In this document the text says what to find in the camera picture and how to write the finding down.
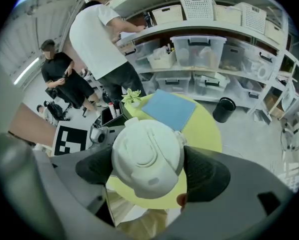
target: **blue cloth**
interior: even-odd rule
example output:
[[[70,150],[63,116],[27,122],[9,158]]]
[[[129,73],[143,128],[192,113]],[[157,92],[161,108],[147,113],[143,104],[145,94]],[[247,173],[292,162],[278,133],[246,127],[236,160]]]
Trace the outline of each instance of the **blue cloth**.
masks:
[[[158,89],[141,110],[174,131],[181,131],[195,106],[189,100]]]

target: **yellow round table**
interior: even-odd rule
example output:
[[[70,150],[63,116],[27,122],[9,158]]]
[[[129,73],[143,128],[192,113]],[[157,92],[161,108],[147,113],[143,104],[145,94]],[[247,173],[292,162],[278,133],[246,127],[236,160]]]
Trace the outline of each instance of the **yellow round table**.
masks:
[[[181,131],[186,138],[187,145],[195,148],[221,152],[222,143],[220,131],[210,113],[196,101],[181,94],[174,94],[196,104],[191,117]],[[137,117],[139,120],[155,120],[141,110],[142,106],[144,106],[151,97],[152,94],[142,97],[142,102],[137,108],[127,105],[126,109],[132,117]],[[121,182],[119,178],[114,176],[109,177],[107,183],[127,201],[146,209],[179,208],[180,206],[176,202],[176,197],[179,194],[187,192],[186,175],[184,169],[178,176],[178,182],[175,187],[168,194],[157,199],[144,199],[137,197],[132,188],[128,187]]]

